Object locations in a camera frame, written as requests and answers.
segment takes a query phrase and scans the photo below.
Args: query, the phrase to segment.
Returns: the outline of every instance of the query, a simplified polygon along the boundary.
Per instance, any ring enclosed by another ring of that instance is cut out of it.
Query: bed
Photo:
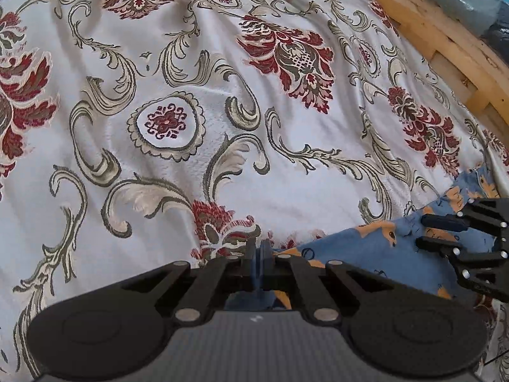
[[[419,42],[430,14],[394,4],[1,0],[0,379],[37,376],[26,329],[45,306],[268,240],[470,303],[492,335],[478,372],[505,380],[505,358],[483,366],[507,344],[505,306],[463,299],[446,262],[404,237],[444,234],[419,227],[423,212],[508,196],[507,148],[476,117],[507,117],[506,69],[482,45],[463,63],[468,36],[439,26]],[[475,85],[466,107],[435,51]]]

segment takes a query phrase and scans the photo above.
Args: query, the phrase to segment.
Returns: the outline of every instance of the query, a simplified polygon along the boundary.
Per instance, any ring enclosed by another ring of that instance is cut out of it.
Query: round pad
[[[474,311],[436,296],[395,292],[370,294],[352,318],[350,336],[365,359],[407,378],[466,370],[488,341]]]
[[[107,380],[132,373],[157,355],[164,321],[146,295],[115,290],[43,310],[27,334],[30,353],[66,380]]]

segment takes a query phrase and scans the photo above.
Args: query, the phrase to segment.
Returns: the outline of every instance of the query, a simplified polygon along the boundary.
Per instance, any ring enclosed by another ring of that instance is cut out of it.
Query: carbon fiber surface
[[[333,328],[298,312],[216,312],[183,328],[149,366],[115,382],[405,382],[357,357]],[[439,382],[478,382],[470,374]],[[42,376],[38,382],[62,382]]]

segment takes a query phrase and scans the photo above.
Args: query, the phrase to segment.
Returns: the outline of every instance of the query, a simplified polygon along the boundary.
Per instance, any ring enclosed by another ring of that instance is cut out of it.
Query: cartoon print
[[[391,247],[396,247],[396,224],[390,221],[376,221],[367,225],[359,225],[355,227],[361,238],[365,238],[368,234],[378,229],[382,230],[382,234]]]
[[[438,286],[437,296],[451,300],[452,297],[443,285]]]
[[[461,188],[459,186],[448,189],[445,196],[449,198],[449,205],[454,212],[458,212],[464,207],[465,204],[461,194]]]
[[[296,247],[298,245],[306,244],[306,242],[318,240],[318,239],[323,238],[327,235],[327,234],[325,234],[325,232],[323,230],[319,230],[319,229],[311,230],[309,232],[309,234],[310,234],[309,237],[307,237],[303,241],[302,236],[300,237],[301,239],[298,239],[297,232],[294,231],[286,238],[286,240],[283,243],[281,243],[279,245],[278,248],[279,248],[279,250],[289,250],[289,249],[292,249],[293,247]],[[267,231],[267,239],[269,240],[270,245],[272,247],[274,247],[276,245],[276,242],[274,241],[274,234],[270,230]]]
[[[480,192],[470,192],[469,190],[467,190],[467,194],[468,194],[469,198],[474,198],[474,199],[485,198],[485,196],[483,194],[481,194]]]
[[[430,206],[426,206],[422,209],[422,214],[435,214]],[[456,237],[445,230],[439,230],[438,228],[426,228],[424,235],[430,238],[441,238],[447,241],[457,241]]]
[[[288,250],[275,252],[274,254],[290,254],[292,256],[302,257],[302,252],[296,247],[292,247]],[[309,264],[313,267],[325,268],[325,265],[319,260],[308,260]],[[292,310],[292,304],[289,300],[287,293],[284,291],[274,290],[276,298],[286,307],[288,310]]]
[[[479,177],[479,185],[486,194],[486,198],[500,198],[495,183],[490,184],[488,180],[484,177],[484,175],[481,175]]]

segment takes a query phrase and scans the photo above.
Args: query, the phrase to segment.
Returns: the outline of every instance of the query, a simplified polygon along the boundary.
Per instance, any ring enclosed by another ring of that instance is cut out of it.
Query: white bedspread
[[[374,0],[0,0],[0,145],[4,382],[51,303],[401,217],[485,159],[509,191]]]

